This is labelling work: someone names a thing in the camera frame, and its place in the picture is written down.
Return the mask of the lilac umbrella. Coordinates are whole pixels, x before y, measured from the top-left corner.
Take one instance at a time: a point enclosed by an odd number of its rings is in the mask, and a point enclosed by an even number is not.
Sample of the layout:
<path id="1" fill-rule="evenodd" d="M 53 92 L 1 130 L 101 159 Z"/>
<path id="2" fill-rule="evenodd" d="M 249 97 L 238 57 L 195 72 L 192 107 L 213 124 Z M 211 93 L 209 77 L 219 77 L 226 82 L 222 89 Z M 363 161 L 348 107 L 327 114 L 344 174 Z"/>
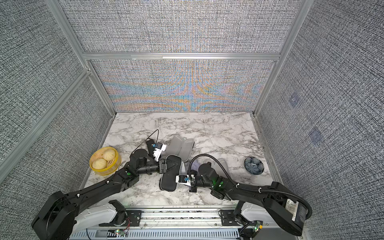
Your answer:
<path id="1" fill-rule="evenodd" d="M 201 164 L 199 163 L 198 160 L 191 161 L 191 162 L 189 163 L 189 166 L 187 167 L 187 173 L 189 174 L 190 171 L 192 171 L 192 172 L 198 172 L 198 169 L 199 169 L 200 165 L 201 165 Z"/>

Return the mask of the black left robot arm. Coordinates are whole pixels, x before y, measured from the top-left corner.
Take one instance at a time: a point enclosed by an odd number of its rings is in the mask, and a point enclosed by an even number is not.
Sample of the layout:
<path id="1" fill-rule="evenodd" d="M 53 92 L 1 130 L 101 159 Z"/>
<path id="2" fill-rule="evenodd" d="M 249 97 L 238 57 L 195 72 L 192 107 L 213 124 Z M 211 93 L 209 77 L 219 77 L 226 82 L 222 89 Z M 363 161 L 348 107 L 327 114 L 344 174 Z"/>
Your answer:
<path id="1" fill-rule="evenodd" d="M 75 218 L 84 210 L 135 185 L 141 174 L 166 173 L 167 160 L 155 161 L 144 149 L 131 154 L 130 161 L 107 179 L 82 190 L 64 194 L 55 192 L 32 221 L 32 229 L 41 240 L 66 240 L 73 231 Z"/>

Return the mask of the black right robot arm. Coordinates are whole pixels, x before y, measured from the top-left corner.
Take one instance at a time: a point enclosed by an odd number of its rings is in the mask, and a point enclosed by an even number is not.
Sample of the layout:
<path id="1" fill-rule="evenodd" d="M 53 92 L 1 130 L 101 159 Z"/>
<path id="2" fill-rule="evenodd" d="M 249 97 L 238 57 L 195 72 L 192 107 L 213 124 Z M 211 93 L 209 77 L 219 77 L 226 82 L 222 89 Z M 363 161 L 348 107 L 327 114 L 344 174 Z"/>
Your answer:
<path id="1" fill-rule="evenodd" d="M 294 236 L 302 235 L 305 221 L 312 216 L 310 204 L 283 184 L 241 184 L 231 178 L 222 164 L 201 164 L 197 171 L 190 170 L 187 175 L 176 177 L 176 182 L 190 186 L 191 192 L 197 188 L 209 188 L 211 195 L 219 200 L 238 201 L 234 215 L 240 224 L 258 221 L 246 214 L 250 211 L 246 204 L 264 208 L 281 229 Z"/>

